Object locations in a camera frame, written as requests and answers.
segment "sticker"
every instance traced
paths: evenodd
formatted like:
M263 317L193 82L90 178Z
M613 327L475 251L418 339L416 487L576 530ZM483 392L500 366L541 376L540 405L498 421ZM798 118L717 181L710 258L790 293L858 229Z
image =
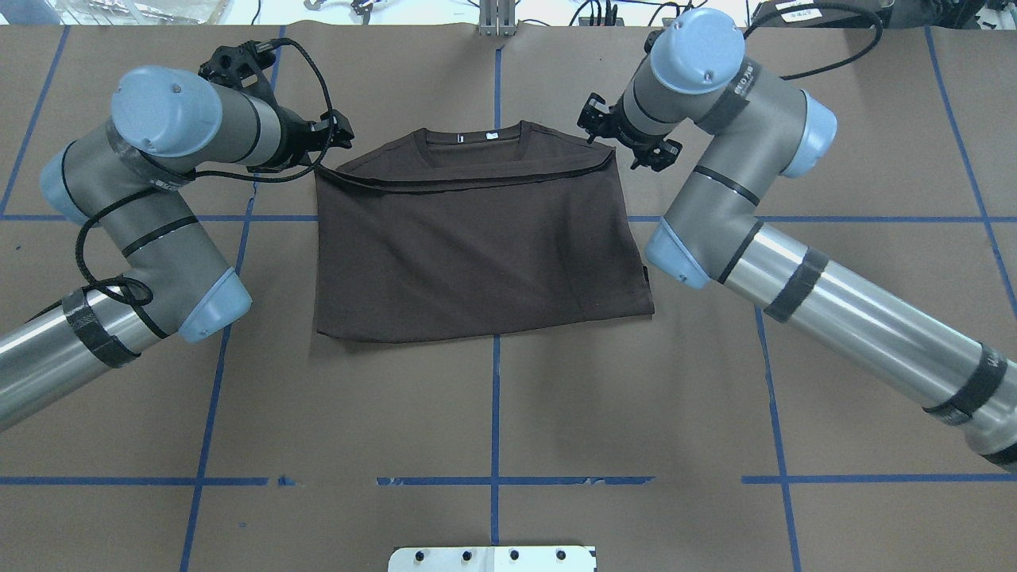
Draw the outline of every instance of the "sticker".
M790 8L792 6L812 6L812 5L813 5L812 0L791 0L790 2L782 2L780 4L776 4L775 6L778 10L780 10L783 8ZM786 22L805 21L805 20L821 18L823 17L823 13L816 8L809 8L805 10L797 10L794 12L781 14L780 17L783 18L784 21Z

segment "white label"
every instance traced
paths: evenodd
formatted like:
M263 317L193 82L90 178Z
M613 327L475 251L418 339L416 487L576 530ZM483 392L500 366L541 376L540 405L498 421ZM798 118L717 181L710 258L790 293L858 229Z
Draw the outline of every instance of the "white label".
M596 572L594 547L399 549L388 572Z
M813 0L791 0L790 2L782 2L780 4L776 4L775 7L778 10L780 10L783 8L790 8L791 6L811 6L811 5L813 5ZM784 21L792 22L792 21L804 21L804 20L821 18L823 17L823 14L816 8L809 8L805 10L797 10L794 12L781 14L780 17L783 18Z

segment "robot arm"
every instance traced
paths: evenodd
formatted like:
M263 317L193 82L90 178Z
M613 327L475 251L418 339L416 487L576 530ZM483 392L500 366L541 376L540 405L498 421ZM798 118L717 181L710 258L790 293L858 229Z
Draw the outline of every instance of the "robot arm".
M579 125L591 140L632 148L633 168L656 171L677 155L664 137L680 121L714 135L651 239L650 262L695 288L717 281L815 336L1017 472L1013 362L755 217L778 175L803 175L826 153L834 115L745 58L722 12L682 14L647 52L618 102L606 108L592 94Z
M48 202L78 224L101 218L130 270L113 281L86 274L88 288L0 338L0 431L163 338L198 342L248 310L250 295L177 191L204 162L279 172L310 165L310 151L351 147L338 111L314 123L276 102L261 70L284 44L293 43L221 47L199 75L159 66L128 72L112 117L45 167Z

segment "blue tape line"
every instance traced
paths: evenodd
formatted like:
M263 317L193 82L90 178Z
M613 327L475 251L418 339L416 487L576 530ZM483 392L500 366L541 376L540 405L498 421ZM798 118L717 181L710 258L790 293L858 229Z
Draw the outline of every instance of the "blue tape line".
M17 151L17 158L14 159L14 167L10 170L10 177L7 178L7 187L3 191L3 197L0 198L0 215L7 210L7 203L10 201L10 193L14 190L14 183L17 182L17 173L21 170L21 162L24 161L24 154L28 151L28 142L32 141L32 133L36 130L36 123L39 121L39 114L43 111L43 103L46 102L46 96L50 92L50 85L53 83L53 75L57 71L57 65L60 63L60 56L63 54L63 49L67 44L67 37L69 35L70 26L65 25L63 33L60 34L60 43L57 44L57 51L53 55L53 61L50 63L50 70L46 73L46 80L43 81L43 90L39 93L39 99L36 101L36 108L32 111L32 119L28 120L28 128L24 130L24 138L21 139L21 148Z
M286 35L286 26L279 26L279 38ZM272 70L270 84L273 91L276 89L276 81L279 78L279 68L283 65L282 46L276 51L276 64ZM250 234L252 215L254 214L254 201L257 198L257 182L252 183L251 197L247 202L247 211L244 213L244 228L240 233L240 247L237 251L237 264L234 266L239 275L244 265L244 254L247 250L247 237ZM201 439L201 454L198 458L197 477L204 477L205 468L208 465L208 452L212 449L212 435L216 425L216 412L219 409L219 396L223 387L223 373L226 368L226 348L230 343L230 336L233 332L233 325L227 326L223 330L223 341L219 347L219 360L216 364L216 378L212 385L212 399L208 402L208 415L204 423L204 436ZM180 572L187 572L190 563L190 552L194 545L194 531L197 528L197 515L201 507L201 483L194 485L194 496L191 500L191 512L187 519L187 534L184 537L183 554L180 557Z
M639 487L649 484L655 476L502 476L501 484L516 487L560 487L576 484L606 484L608 487Z
M29 487L193 487L195 480L187 476L0 476L0 484Z
M495 334L491 348L491 546L498 546L498 504L501 449L501 336Z
M378 487L639 487L655 476L380 476Z
M244 222L246 215L197 215L201 222ZM251 215L251 222L284 223L284 222L317 222L317 215Z
M197 484L194 487L194 493L191 496L191 511L190 516L187 517L187 536L184 538L184 552L180 556L180 572L187 572L187 567L190 566L190 551L191 546L194 544L194 530L197 528L197 511L200 506L201 485Z
M0 487L266 487L266 476L0 476Z
M741 477L742 484L844 484L870 482L1017 482L1011 473L933 474L753 474Z
M960 151L961 161L964 162L964 170L967 172L967 180L971 183L971 191L974 192L974 202L978 205L978 213L981 214L982 223L985 226L985 234L989 235L989 242L993 247L993 256L996 259L996 266L1000 270L1000 277L1003 279L1003 286L1006 288L1007 297L1010 299L1010 309L1017 318L1017 297L1014 296L1014 288L1010 283L1010 274L1007 272L1007 265L1003 262L1000 253L1000 244L996 240L996 232L993 231L993 224L989 220L989 211L985 209L985 202L982 199L981 190L978 188L978 181L974 177L974 170L971 168L971 161L967 156L967 148L964 147L964 139L960 135L960 128L957 126L957 119L953 114L953 106L950 105L950 96L947 95L946 83L943 82L943 74L940 71L940 60L936 56L936 43L933 41L932 30L926 25L925 43L929 45L929 56L933 61L933 72L936 73L936 82L940 87L940 96L943 98L943 107L947 111L947 119L950 120L950 128L953 130L954 139L957 141L957 149Z
M764 216L765 223L980 223L980 217Z
M773 444L777 451L777 471L780 477L787 477L787 465L784 459L784 439L780 432L780 414L777 411L777 393L773 388L773 369L770 366L770 348L766 341L766 327L763 325L763 310L756 306L756 331L759 334L760 346L763 348L763 363L766 367L766 386L770 393L770 423L773 427ZM784 498L784 520L787 522L787 539L791 547L791 565L794 572L801 572L801 557L798 554L798 532L794 526L794 508L791 505L791 488L786 480L780 482L781 496Z
M66 221L63 215L0 215L0 221Z
M378 487L489 487L489 476L379 476Z
M267 476L206 476L196 479L203 487L267 487Z

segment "silver cylinder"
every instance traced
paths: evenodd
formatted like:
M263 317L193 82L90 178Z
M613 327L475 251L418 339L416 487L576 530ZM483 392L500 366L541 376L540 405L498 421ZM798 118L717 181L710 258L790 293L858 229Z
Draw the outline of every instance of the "silver cylinder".
M767 308L768 313L797 278L809 248L764 225L744 249L724 285ZM827 347L864 365L918 405L934 409L967 385L979 365L982 345L937 321L835 262L826 262L803 297L783 320ZM1007 361L1002 382L962 428L968 445L991 456L1017 443L1017 366ZM1001 464L1017 472L1017 464Z
M99 323L128 350L159 341L129 305L92 291L85 299ZM0 432L108 371L78 339L62 307L0 338Z

